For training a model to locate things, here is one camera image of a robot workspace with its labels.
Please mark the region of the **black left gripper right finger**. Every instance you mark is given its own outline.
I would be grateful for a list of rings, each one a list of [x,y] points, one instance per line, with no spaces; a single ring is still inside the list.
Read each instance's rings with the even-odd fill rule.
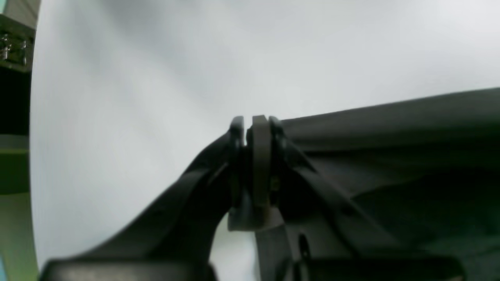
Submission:
[[[252,118],[252,204],[262,281],[464,281],[453,257],[399,242],[286,137],[276,117]]]

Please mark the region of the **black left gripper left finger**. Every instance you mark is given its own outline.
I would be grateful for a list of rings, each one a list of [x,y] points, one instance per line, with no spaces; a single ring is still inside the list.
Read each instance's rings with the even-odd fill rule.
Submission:
[[[216,281],[216,229],[232,206],[243,117],[203,149],[180,178],[129,225],[97,247],[51,260],[41,281]]]

